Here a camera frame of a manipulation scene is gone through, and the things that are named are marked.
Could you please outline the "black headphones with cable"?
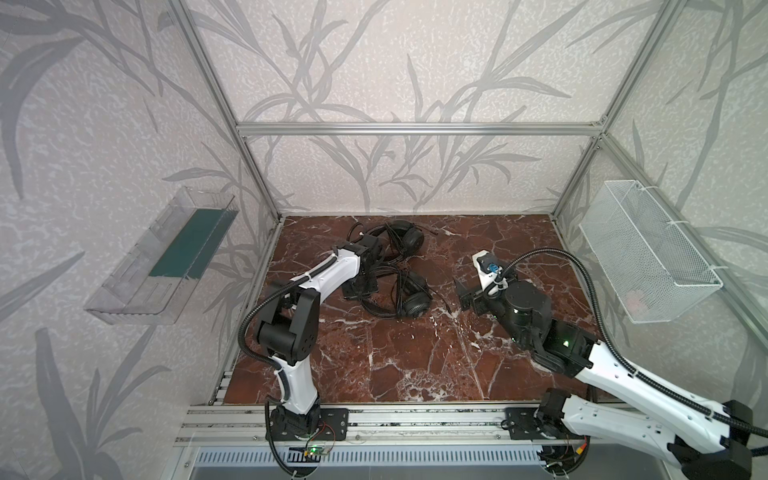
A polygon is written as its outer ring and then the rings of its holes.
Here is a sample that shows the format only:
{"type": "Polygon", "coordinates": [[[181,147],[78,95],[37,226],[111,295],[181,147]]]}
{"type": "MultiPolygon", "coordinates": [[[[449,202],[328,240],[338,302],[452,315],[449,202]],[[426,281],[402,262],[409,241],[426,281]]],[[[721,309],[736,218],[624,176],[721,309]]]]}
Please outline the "black headphones with cable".
{"type": "Polygon", "coordinates": [[[379,278],[394,276],[394,283],[390,290],[392,308],[384,308],[373,300],[371,295],[362,296],[360,304],[363,309],[377,318],[403,319],[418,318],[425,314],[431,307],[434,297],[443,302],[449,314],[453,313],[445,297],[432,288],[427,280],[412,270],[406,270],[396,265],[385,264],[373,270],[374,284],[379,278]]]}
{"type": "Polygon", "coordinates": [[[353,233],[360,228],[359,237],[371,235],[378,237],[382,234],[388,236],[386,248],[382,248],[378,259],[383,262],[398,262],[416,255],[425,241],[425,232],[434,236],[438,232],[426,225],[410,222],[403,219],[395,219],[374,225],[370,228],[362,222],[355,222],[347,233],[346,240],[351,241],[353,233]]]}

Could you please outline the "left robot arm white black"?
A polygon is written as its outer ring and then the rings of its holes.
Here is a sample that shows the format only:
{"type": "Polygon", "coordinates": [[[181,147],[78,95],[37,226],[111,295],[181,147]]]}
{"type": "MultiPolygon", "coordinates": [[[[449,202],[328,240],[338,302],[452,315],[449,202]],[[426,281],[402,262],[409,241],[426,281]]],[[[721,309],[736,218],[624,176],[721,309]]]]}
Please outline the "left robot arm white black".
{"type": "Polygon", "coordinates": [[[320,307],[343,285],[373,280],[381,255],[381,242],[371,235],[336,247],[313,269],[273,286],[241,320],[240,351],[272,368],[280,387],[278,400],[265,401],[269,441],[304,439],[321,429],[322,409],[310,362],[320,307]]]}

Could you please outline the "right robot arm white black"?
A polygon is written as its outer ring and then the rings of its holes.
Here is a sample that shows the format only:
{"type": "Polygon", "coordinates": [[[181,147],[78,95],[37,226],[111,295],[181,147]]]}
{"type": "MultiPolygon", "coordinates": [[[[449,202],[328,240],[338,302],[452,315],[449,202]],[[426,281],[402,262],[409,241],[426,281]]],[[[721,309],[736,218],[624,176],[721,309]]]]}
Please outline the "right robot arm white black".
{"type": "Polygon", "coordinates": [[[629,405],[607,407],[550,389],[535,425],[554,434],[597,437],[640,451],[680,469],[688,479],[749,479],[764,457],[753,436],[752,409],[736,400],[718,403],[687,391],[627,360],[605,332],[596,335],[554,317],[548,295],[518,278],[515,263],[482,250],[472,257],[479,284],[455,284],[462,310],[491,316],[511,340],[549,371],[602,390],[629,405]]]}

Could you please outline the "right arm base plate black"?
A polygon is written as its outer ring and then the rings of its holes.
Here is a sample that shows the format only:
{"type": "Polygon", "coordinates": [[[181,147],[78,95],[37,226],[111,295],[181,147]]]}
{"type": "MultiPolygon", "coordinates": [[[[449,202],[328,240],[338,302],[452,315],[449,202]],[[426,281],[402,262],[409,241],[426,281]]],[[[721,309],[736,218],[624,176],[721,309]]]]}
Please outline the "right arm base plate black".
{"type": "Polygon", "coordinates": [[[537,407],[508,407],[504,409],[502,428],[512,440],[581,441],[583,436],[568,430],[561,419],[538,412],[537,407]]]}

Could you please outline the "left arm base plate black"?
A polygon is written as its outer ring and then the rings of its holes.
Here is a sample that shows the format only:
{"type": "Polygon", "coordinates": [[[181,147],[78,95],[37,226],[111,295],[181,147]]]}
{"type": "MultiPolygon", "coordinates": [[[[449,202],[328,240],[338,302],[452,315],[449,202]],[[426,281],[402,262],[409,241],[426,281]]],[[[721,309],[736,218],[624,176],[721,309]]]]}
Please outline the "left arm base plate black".
{"type": "Polygon", "coordinates": [[[269,433],[276,442],[308,440],[343,441],[349,427],[350,411],[345,408],[313,407],[307,414],[296,414],[282,406],[270,413],[269,433]]]}

